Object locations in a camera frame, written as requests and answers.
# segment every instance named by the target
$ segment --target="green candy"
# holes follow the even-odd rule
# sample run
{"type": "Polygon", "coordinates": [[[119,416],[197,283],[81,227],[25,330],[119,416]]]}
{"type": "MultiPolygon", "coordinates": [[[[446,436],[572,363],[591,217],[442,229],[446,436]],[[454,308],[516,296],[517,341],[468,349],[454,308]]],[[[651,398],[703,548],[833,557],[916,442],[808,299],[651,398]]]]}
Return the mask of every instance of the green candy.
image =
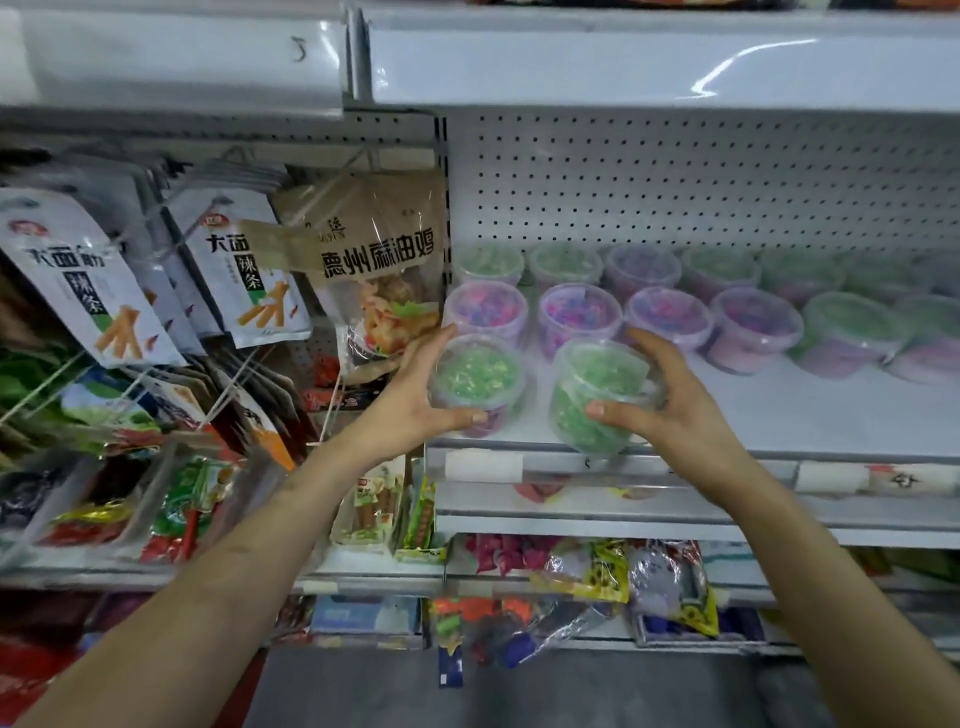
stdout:
{"type": "Polygon", "coordinates": [[[522,371],[515,357],[492,347],[449,352],[437,372],[437,385],[449,398],[483,405],[512,391],[522,371]]]}

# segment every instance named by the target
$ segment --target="person's left hand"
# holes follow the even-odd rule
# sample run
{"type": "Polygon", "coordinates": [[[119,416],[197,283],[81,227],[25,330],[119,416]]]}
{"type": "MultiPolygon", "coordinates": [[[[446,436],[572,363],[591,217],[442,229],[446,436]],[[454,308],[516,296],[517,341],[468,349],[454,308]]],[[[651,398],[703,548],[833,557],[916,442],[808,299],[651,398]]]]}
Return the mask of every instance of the person's left hand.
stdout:
{"type": "Polygon", "coordinates": [[[412,342],[390,384],[334,440],[357,449],[372,467],[409,452],[431,437],[486,422],[487,413],[482,409],[437,409],[427,398],[437,360],[456,334],[457,327],[451,324],[412,342]]]}

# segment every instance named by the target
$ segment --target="latiao package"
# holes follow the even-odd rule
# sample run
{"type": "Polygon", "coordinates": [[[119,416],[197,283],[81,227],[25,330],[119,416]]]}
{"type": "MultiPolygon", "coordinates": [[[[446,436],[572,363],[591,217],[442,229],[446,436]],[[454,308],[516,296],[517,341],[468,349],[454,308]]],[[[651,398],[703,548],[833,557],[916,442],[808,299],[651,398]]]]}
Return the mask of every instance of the latiao package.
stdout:
{"type": "Polygon", "coordinates": [[[100,364],[183,364],[107,235],[72,198],[0,190],[0,249],[100,364]]]}
{"type": "Polygon", "coordinates": [[[237,349],[310,337],[310,316],[293,277],[255,257],[238,227],[241,220],[275,221],[265,195],[187,189],[170,212],[237,349]]]}
{"type": "Polygon", "coordinates": [[[342,174],[272,195],[284,227],[243,222],[262,264],[306,273],[336,322],[346,383],[383,375],[440,323],[445,196],[437,169],[342,174]]]}

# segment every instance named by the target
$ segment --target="perforated metal panel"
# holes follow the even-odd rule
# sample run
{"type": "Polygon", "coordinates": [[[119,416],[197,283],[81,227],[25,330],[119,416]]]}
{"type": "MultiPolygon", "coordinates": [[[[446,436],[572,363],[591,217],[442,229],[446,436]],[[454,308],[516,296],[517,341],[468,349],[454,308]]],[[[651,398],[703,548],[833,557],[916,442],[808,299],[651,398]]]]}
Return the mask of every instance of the perforated metal panel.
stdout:
{"type": "Polygon", "coordinates": [[[960,127],[946,118],[473,110],[445,130],[454,246],[905,252],[960,237],[960,127]]]}
{"type": "Polygon", "coordinates": [[[188,139],[418,145],[433,143],[436,138],[435,125],[432,114],[379,111],[346,111],[343,119],[330,120],[291,116],[0,109],[0,129],[179,136],[188,139]]]}

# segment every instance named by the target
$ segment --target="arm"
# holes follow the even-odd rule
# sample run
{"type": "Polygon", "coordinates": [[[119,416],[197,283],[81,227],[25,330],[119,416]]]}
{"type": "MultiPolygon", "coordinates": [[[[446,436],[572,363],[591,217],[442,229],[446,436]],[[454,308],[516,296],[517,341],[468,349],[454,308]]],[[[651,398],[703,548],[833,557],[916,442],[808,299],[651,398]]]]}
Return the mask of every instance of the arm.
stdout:
{"type": "Polygon", "coordinates": [[[455,332],[449,327],[408,348],[362,417],[110,631],[17,727],[210,725],[356,478],[430,437],[486,419],[482,410],[433,409],[427,401],[434,364],[455,332]]]}
{"type": "Polygon", "coordinates": [[[591,418],[646,438],[743,531],[791,636],[845,725],[960,725],[960,676],[793,494],[733,435],[673,345],[630,329],[663,370],[657,412],[591,402],[591,418]]]}

